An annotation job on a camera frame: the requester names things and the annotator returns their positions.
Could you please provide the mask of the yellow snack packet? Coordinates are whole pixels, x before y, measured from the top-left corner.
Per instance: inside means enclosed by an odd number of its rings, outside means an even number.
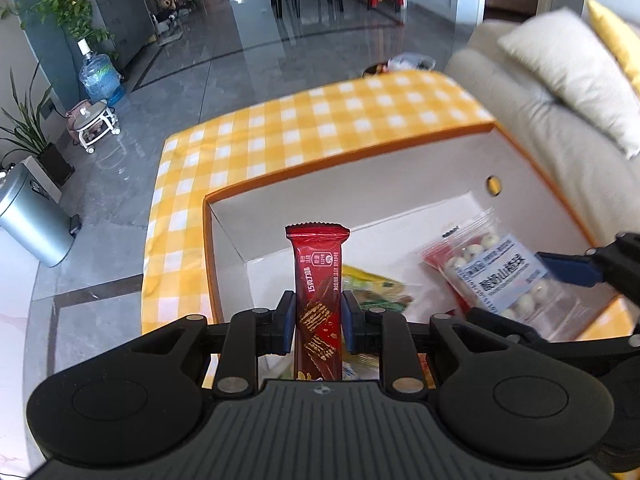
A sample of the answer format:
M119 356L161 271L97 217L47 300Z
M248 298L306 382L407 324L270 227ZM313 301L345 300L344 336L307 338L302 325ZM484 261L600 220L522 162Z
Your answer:
M350 290L363 310L385 308L402 312L416 300L418 285L405 284L354 266L342 266L342 289Z

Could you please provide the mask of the clear bag white balls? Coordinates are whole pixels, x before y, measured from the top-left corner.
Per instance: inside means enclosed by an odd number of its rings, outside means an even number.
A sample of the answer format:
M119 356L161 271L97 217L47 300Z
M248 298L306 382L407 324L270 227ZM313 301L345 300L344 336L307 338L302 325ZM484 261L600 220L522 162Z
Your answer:
M458 275L469 289L471 308L527 324L542 336L553 337L582 306L576 294L553 276L492 209L435 242L440 240L459 249L466 260Z

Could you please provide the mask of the dark red wafer bar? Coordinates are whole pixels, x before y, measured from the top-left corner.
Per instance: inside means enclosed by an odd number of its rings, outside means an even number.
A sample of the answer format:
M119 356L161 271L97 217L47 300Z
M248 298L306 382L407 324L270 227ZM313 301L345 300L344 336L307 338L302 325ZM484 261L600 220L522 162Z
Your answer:
M297 297L294 378L335 382L342 371L342 246L350 232L336 223L285 228L292 244Z

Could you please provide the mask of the red snack packet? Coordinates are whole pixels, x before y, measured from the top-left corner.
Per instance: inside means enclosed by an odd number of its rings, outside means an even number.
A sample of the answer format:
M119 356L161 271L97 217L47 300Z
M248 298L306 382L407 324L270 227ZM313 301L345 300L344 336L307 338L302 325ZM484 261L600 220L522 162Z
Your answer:
M421 258L428 266L442 274L454 292L459 309L463 314L467 314L471 309L469 289L458 275L458 270L466 266L466 260L460 250L452 248L446 240L440 240L427 245L421 252Z

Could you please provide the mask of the beige sofa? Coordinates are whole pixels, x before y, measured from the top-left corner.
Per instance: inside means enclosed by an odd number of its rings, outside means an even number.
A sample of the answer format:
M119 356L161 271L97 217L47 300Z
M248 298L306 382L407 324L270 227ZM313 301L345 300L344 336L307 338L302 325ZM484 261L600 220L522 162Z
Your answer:
M489 20L450 58L445 73L469 91L538 162L600 245L639 229L639 159L552 98L498 46L514 23Z

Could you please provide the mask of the orange cardboard box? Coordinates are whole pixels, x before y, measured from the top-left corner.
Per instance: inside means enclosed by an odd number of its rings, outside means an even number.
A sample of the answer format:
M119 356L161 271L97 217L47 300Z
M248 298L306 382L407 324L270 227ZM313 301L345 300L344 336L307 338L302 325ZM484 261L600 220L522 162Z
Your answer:
M447 282L421 259L442 234L492 211L526 247L580 254L639 226L639 190L608 172L613 195L588 193L580 214L508 134L491 124L453 128L335 155L228 185L203 203L205 263L215 321L271 308L295 285L290 224L349 229L344 263L418 291L422 321L456 304Z

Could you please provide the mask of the cream cushion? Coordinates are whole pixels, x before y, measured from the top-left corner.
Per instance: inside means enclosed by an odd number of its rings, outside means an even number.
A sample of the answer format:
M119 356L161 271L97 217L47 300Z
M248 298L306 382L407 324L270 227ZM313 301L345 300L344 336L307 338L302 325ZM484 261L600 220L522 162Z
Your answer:
M639 98L614 55L569 8L540 14L498 40L575 113L632 159L639 154Z

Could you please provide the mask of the yellow checkered tablecloth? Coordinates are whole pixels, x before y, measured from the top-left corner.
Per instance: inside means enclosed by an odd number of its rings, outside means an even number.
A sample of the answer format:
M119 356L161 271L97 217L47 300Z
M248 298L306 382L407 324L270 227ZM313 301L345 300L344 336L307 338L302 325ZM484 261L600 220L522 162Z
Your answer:
M206 195L288 168L396 140L495 123L448 76L405 70L259 103L170 136L160 155L143 256L141 324L212 316L205 273Z

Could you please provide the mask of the yellow cushion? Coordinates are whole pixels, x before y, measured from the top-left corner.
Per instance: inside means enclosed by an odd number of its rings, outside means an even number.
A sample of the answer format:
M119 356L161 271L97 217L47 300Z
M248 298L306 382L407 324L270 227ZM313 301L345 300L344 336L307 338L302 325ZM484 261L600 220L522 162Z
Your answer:
M617 14L596 0L587 0L589 23L612 53L634 92L640 89L640 39Z

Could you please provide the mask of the silver trash can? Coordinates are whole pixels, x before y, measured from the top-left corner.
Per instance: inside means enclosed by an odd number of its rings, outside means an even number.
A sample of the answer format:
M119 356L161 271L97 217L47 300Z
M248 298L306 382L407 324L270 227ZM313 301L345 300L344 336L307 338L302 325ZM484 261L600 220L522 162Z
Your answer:
M82 227L22 164L1 179L0 214L2 229L49 268L66 258Z

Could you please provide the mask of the small white stool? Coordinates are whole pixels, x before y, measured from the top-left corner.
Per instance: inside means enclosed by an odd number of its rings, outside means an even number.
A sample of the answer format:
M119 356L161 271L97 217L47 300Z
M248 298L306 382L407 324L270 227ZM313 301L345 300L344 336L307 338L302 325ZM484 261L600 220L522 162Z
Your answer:
M87 154L94 153L94 144L104 136L118 136L122 131L114 108L105 100L94 103L88 100L80 101L65 114L65 120L72 140Z

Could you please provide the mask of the blue water jug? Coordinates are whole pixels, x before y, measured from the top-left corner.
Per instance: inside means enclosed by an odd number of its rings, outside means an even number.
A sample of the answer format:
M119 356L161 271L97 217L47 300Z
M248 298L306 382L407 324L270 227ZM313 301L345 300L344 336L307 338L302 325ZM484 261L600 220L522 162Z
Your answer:
M105 101L114 106L125 94L122 77L110 57L90 49L87 40L78 41L78 49L84 58L79 71L79 81L84 86L91 102Z

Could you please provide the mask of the potted plant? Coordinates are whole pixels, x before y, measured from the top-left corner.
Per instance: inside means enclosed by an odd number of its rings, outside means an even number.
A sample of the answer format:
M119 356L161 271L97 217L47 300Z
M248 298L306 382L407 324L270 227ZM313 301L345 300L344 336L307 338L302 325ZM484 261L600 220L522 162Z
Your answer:
M53 183L62 188L68 179L75 172L75 168L63 157L60 150L55 144L46 138L43 131L42 116L43 109L50 96L53 87L49 84L40 100L35 103L32 97L32 90L36 77L40 72L40 63L37 63L32 78L30 78L27 89L19 94L15 83L13 70L9 71L11 96L16 107L15 113L10 113L4 107L1 109L1 116L9 122L7 126L1 126L1 132L4 133L1 140L8 142L14 146L13 150L9 150L2 158L5 160L14 152L24 152L32 155L32 157L40 163L43 171L53 181Z

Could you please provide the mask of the dark grey cabinet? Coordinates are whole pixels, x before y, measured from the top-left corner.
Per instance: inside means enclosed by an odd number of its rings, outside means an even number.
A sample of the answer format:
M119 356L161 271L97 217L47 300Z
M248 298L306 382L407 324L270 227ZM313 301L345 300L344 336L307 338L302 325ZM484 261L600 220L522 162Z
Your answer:
M155 34L145 0L89 0L92 26L104 28L107 40L98 50L107 53L118 70L123 70Z

